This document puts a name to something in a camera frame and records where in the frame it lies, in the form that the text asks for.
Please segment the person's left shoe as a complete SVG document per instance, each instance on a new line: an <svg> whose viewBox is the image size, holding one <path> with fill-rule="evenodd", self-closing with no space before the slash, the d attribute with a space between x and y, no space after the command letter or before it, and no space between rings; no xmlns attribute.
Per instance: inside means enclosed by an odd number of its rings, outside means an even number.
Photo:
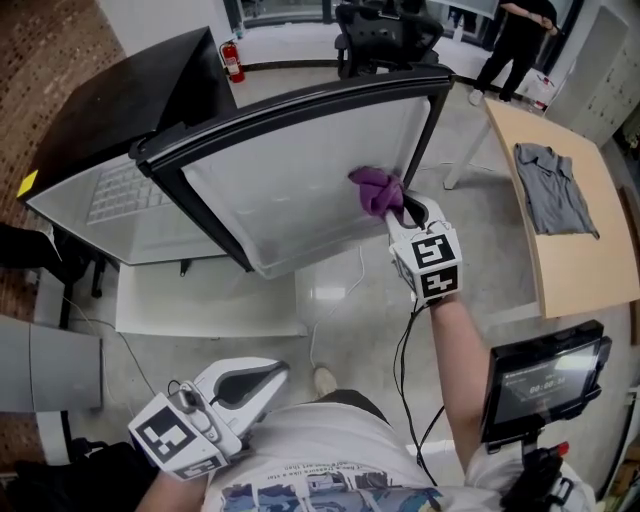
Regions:
<svg viewBox="0 0 640 512"><path fill-rule="evenodd" d="M318 398L326 397L338 390L336 378L333 373L324 366L317 366L314 369L313 382Z"/></svg>

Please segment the white low cabinet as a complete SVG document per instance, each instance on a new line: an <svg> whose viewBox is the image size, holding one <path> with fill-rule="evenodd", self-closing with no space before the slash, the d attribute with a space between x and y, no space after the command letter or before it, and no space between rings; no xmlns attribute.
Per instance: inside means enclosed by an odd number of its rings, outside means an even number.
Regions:
<svg viewBox="0 0 640 512"><path fill-rule="evenodd" d="M63 414L59 411L37 412L36 421L46 463L51 466L68 464Z"/></svg>

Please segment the light wooden table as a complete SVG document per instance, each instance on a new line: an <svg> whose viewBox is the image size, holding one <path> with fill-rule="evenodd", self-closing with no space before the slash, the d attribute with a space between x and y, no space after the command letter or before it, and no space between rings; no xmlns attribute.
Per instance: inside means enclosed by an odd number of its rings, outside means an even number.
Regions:
<svg viewBox="0 0 640 512"><path fill-rule="evenodd" d="M490 326L590 313L640 299L640 276L629 228L611 174L590 140L541 116L487 99L485 108L509 164L522 214L536 300L494 313ZM513 156L517 142L549 146L573 160L573 176L599 232L538 235Z"/></svg>

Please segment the grey metal locker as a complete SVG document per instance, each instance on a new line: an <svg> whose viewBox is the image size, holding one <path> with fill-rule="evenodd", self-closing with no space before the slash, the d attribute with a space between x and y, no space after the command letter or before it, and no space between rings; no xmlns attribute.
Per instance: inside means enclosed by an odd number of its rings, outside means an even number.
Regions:
<svg viewBox="0 0 640 512"><path fill-rule="evenodd" d="M640 0L585 0L551 79L545 116L605 144L640 104Z"/></svg>

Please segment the grey shirt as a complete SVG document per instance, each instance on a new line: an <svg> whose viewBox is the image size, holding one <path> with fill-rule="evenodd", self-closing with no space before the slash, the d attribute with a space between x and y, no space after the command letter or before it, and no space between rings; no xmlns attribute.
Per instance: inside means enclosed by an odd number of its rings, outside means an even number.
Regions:
<svg viewBox="0 0 640 512"><path fill-rule="evenodd" d="M513 155L537 235L590 234L600 238L574 178L571 157L533 143L517 143Z"/></svg>

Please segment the black mesh office chair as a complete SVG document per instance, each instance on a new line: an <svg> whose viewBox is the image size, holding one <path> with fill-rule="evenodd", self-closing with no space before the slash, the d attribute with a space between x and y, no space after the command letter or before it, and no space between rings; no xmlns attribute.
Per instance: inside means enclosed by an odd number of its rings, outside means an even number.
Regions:
<svg viewBox="0 0 640 512"><path fill-rule="evenodd" d="M93 294L100 296L104 257L65 231L13 227L0 222L0 316L65 325L72 289L95 267Z"/></svg>

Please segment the person's left forearm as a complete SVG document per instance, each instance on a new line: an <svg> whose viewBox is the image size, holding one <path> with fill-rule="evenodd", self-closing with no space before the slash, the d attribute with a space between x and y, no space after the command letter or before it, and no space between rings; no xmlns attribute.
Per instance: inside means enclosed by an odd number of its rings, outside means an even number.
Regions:
<svg viewBox="0 0 640 512"><path fill-rule="evenodd" d="M208 477L180 481L159 472L135 512L201 512Z"/></svg>

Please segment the person's left leg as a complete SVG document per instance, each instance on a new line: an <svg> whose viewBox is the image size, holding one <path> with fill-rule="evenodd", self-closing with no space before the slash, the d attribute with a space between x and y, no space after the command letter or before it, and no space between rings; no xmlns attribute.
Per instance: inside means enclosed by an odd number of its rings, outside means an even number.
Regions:
<svg viewBox="0 0 640 512"><path fill-rule="evenodd" d="M337 389L315 400L315 403L337 403L366 411L387 422L382 411L367 397L353 389Z"/></svg>

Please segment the white table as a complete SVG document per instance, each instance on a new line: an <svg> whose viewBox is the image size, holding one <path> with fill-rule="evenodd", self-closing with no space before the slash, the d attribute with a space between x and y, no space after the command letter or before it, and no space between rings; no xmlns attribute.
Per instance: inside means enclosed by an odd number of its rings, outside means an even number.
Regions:
<svg viewBox="0 0 640 512"><path fill-rule="evenodd" d="M121 333L189 338L298 337L296 280L265 280L229 258L120 267L115 328Z"/></svg>

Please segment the grey cabinet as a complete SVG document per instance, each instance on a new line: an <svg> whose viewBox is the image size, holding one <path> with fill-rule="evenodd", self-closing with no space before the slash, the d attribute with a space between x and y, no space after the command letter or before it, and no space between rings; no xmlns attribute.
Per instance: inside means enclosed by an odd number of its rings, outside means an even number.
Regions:
<svg viewBox="0 0 640 512"><path fill-rule="evenodd" d="M98 337L0 315L0 412L101 406Z"/></svg>

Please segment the red fire extinguisher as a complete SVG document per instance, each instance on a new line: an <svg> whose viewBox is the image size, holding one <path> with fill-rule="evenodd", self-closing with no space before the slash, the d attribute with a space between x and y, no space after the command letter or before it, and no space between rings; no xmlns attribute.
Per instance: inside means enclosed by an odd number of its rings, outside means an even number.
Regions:
<svg viewBox="0 0 640 512"><path fill-rule="evenodd" d="M230 81L235 84L242 83L245 80L245 72L237 45L233 41L226 41L220 45L219 54Z"/></svg>

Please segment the white red-print box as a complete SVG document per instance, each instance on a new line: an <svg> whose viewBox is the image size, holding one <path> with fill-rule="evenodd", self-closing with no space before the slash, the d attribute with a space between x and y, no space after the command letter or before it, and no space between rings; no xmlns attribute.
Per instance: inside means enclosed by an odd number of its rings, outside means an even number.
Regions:
<svg viewBox="0 0 640 512"><path fill-rule="evenodd" d="M536 73L524 82L523 102L529 111L545 111L555 95L555 85L545 74Z"/></svg>

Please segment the black mini fridge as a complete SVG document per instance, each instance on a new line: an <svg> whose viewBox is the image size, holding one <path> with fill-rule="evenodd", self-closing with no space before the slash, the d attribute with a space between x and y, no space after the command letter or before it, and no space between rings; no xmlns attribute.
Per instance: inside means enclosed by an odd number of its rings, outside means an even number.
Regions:
<svg viewBox="0 0 640 512"><path fill-rule="evenodd" d="M18 196L128 266L229 257L273 279L379 234L349 173L409 184L453 76L425 66L238 106L208 28L149 47L70 95ZM103 170L133 164L169 205L87 223Z"/></svg>

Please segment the purple cleaning cloth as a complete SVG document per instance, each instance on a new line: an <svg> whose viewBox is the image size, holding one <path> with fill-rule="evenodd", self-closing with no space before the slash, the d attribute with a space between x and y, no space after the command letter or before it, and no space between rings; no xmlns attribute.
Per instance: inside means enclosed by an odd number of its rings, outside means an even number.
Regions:
<svg viewBox="0 0 640 512"><path fill-rule="evenodd" d="M403 213L404 188L396 175L362 166L352 170L348 178L359 187L361 207L370 216L383 218L388 212L396 216Z"/></svg>

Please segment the person's white printed shirt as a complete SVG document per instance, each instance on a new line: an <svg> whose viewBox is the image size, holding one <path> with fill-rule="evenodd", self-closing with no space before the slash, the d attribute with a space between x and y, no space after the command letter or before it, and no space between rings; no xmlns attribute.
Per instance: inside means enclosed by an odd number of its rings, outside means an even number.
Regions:
<svg viewBox="0 0 640 512"><path fill-rule="evenodd" d="M520 451L479 448L461 484L434 486L383 420L340 403L269 413L251 452L212 479L202 512L502 512Z"/></svg>

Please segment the person's right forearm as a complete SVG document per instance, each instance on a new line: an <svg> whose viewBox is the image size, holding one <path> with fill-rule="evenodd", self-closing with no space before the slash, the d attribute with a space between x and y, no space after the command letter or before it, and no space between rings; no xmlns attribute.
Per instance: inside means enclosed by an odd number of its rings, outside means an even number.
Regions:
<svg viewBox="0 0 640 512"><path fill-rule="evenodd" d="M480 446L489 351L457 294L438 302L430 315L444 411L467 468Z"/></svg>

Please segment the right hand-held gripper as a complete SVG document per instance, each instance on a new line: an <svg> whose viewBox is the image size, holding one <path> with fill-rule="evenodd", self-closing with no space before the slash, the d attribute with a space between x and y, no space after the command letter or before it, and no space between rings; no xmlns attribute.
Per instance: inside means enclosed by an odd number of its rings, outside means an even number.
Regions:
<svg viewBox="0 0 640 512"><path fill-rule="evenodd" d="M415 225L385 213L390 253L418 305L433 303L462 288L462 252L456 230L444 221L438 203L418 192L404 193L404 209Z"/></svg>

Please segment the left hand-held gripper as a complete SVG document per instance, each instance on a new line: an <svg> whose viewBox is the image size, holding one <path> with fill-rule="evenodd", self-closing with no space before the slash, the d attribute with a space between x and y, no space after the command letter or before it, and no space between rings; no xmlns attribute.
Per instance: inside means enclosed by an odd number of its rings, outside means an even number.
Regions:
<svg viewBox="0 0 640 512"><path fill-rule="evenodd" d="M157 394L129 423L146 456L188 481L214 473L241 452L241 439L267 411L289 377L280 360L241 357L212 363L170 395ZM229 403L230 427L209 403Z"/></svg>

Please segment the black monitor mount, red button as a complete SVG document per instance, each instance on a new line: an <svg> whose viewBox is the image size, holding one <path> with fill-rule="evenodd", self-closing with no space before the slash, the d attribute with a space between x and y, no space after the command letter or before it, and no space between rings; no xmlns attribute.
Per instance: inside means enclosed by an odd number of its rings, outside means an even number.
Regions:
<svg viewBox="0 0 640 512"><path fill-rule="evenodd" d="M539 433L522 440L523 471L510 491L510 507L516 512L550 512L566 503L573 483L564 478L561 467L570 445L563 441L551 448L540 448Z"/></svg>

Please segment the black chest-mounted monitor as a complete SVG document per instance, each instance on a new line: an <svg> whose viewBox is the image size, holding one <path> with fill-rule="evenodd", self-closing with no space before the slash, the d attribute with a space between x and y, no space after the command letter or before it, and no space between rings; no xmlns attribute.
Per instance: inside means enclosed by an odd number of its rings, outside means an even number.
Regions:
<svg viewBox="0 0 640 512"><path fill-rule="evenodd" d="M481 424L487 450L533 442L547 425L581 415L602 392L611 346L603 324L589 320L493 347Z"/></svg>

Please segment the black-framed window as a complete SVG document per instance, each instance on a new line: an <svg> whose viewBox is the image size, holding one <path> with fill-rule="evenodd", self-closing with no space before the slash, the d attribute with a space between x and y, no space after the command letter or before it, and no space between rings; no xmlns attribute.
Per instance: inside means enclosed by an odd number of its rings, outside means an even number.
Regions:
<svg viewBox="0 0 640 512"><path fill-rule="evenodd" d="M233 29L270 27L286 23L324 23L336 21L335 8L342 2L363 3L386 0L223 0ZM491 51L506 24L506 11L499 0L394 0L412 4L444 26L451 38L463 25L462 41ZM556 11L558 34L541 40L534 68L550 73L574 28L585 0L548 0Z"/></svg>

